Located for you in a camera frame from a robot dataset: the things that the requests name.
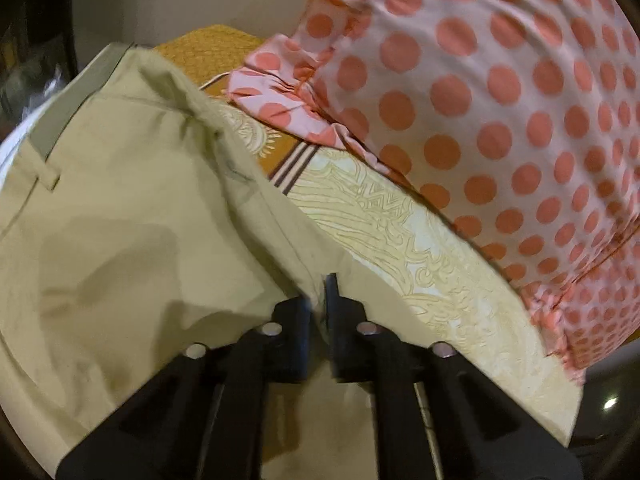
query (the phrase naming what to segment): pillowcase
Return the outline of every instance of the pillowcase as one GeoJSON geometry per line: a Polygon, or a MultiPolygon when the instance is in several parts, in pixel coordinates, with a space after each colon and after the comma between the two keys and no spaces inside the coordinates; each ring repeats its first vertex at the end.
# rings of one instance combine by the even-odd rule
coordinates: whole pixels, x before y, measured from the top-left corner
{"type": "Polygon", "coordinates": [[[615,0],[310,0],[228,94],[421,193],[578,370],[640,325],[638,50],[615,0]]]}

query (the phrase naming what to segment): khaki pants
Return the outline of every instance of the khaki pants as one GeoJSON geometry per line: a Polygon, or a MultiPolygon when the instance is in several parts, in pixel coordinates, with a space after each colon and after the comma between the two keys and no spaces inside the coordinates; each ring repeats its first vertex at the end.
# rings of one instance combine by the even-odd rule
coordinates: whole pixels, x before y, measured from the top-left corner
{"type": "MultiPolygon", "coordinates": [[[[272,187],[177,68],[103,51],[37,122],[0,192],[0,403],[53,474],[193,341],[233,342],[322,284],[406,341],[433,335],[382,280],[272,187]]],[[[368,396],[330,379],[274,386],[267,479],[375,478],[368,396]]]]}

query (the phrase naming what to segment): polka dot fabric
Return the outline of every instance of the polka dot fabric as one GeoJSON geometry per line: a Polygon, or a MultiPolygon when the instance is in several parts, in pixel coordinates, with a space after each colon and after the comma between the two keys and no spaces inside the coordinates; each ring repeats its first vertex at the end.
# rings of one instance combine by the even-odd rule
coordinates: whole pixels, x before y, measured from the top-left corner
{"type": "Polygon", "coordinates": [[[228,94],[420,192],[578,370],[640,324],[638,49],[615,0],[310,0],[228,94]]]}

